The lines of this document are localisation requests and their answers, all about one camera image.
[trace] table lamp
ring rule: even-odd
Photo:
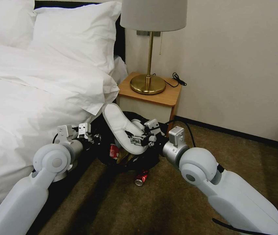
[[[153,32],[179,30],[186,22],[187,0],[123,0],[120,25],[150,32],[148,71],[131,80],[130,86],[135,92],[153,95],[165,90],[165,81],[151,75]]]

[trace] headboard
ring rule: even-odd
[[[94,2],[63,2],[63,1],[35,1],[34,9],[41,7],[77,8]],[[116,21],[116,41],[114,55],[118,55],[125,61],[125,29],[120,26],[120,17]]]

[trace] beige wall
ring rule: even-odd
[[[126,30],[129,71],[146,71],[148,40]],[[188,83],[177,115],[278,141],[278,0],[189,0],[159,52],[155,38],[152,72]]]

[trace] duvet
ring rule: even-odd
[[[0,46],[0,203],[58,125],[92,121],[118,91],[92,65]]]

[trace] power cord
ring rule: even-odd
[[[166,82],[165,80],[164,80],[164,81],[165,81],[168,85],[170,85],[171,87],[177,87],[179,84],[182,85],[182,86],[186,86],[186,85],[187,85],[187,83],[185,83],[183,80],[181,80],[181,79],[179,78],[179,76],[178,76],[178,74],[177,74],[176,72],[174,72],[174,73],[172,74],[172,79],[174,79],[174,80],[176,80],[176,81],[178,82],[177,85],[173,86],[172,84]]]
[[[271,234],[267,234],[267,233],[261,233],[261,232],[253,232],[253,231],[248,231],[248,230],[244,230],[244,229],[240,229],[240,228],[235,228],[231,225],[225,224],[222,221],[219,221],[218,219],[212,218],[212,221],[222,227],[228,228],[229,230],[233,230],[239,233],[245,233],[245,234],[250,234],[250,235],[271,235]]]
[[[55,140],[56,140],[57,136],[58,136],[58,133],[54,136],[53,143],[55,143]]]

